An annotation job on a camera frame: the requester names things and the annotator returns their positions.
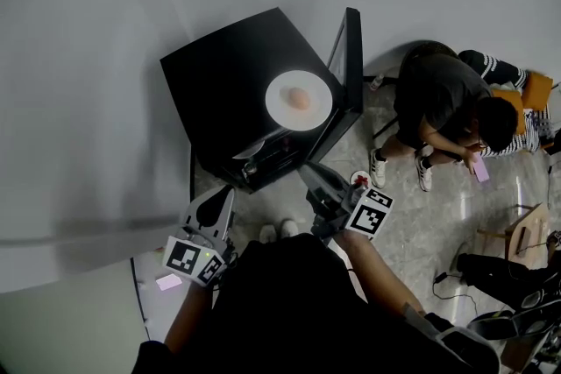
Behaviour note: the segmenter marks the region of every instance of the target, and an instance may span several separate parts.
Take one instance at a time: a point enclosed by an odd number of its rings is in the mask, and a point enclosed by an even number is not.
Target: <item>black hair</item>
[[[502,152],[512,142],[518,124],[518,112],[512,103],[499,97],[486,97],[477,102],[476,117],[479,137],[494,152]]]

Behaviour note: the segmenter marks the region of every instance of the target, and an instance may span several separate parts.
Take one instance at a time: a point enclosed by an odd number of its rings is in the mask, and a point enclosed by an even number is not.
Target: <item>white plate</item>
[[[288,91],[300,88],[309,96],[309,107],[301,110],[288,103]],[[330,116],[333,98],[327,84],[317,75],[293,70],[277,76],[265,93],[266,110],[273,120],[289,130],[307,131],[321,125]]]
[[[352,174],[350,182],[351,182],[351,186],[354,185],[354,183],[357,181],[357,179],[359,178],[359,176],[362,176],[363,178],[366,178],[368,180],[368,188],[372,187],[372,180],[370,179],[370,175],[363,171],[363,170],[359,170],[358,172],[355,172]]]

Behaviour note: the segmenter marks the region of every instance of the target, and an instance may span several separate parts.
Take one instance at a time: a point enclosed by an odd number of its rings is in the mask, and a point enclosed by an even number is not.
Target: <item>egg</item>
[[[309,108],[309,95],[302,88],[291,88],[288,91],[288,104],[295,109],[305,111]]]

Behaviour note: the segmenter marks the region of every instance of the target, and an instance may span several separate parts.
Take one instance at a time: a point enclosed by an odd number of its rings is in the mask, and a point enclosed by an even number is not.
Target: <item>wooden stool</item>
[[[539,257],[543,252],[540,250],[539,246],[530,247],[545,242],[547,232],[549,231],[549,210],[544,203],[539,203],[534,207],[523,206],[521,204],[517,204],[516,206],[518,208],[525,208],[528,212],[506,228],[504,234],[488,232],[484,229],[477,229],[477,232],[484,236],[504,239],[506,260],[525,265],[528,268],[534,268],[536,263],[539,262]],[[528,249],[517,254],[518,244],[524,228],[530,232],[529,240],[527,244],[524,245]]]

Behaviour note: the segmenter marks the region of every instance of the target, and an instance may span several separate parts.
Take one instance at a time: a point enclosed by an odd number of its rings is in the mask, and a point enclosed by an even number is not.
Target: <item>person sitting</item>
[[[419,185],[429,192],[431,167],[463,160],[473,174],[474,152],[485,146],[500,152],[515,134],[514,106],[493,97],[479,74],[450,55],[412,59],[400,73],[395,97],[400,129],[370,152],[370,174],[378,188],[386,184],[388,159],[417,151]],[[419,150],[426,144],[434,151],[423,157]]]
[[[451,272],[518,312],[561,298],[561,251],[556,251],[560,243],[561,232],[548,236],[546,268],[529,270],[504,258],[462,253],[452,262]]]

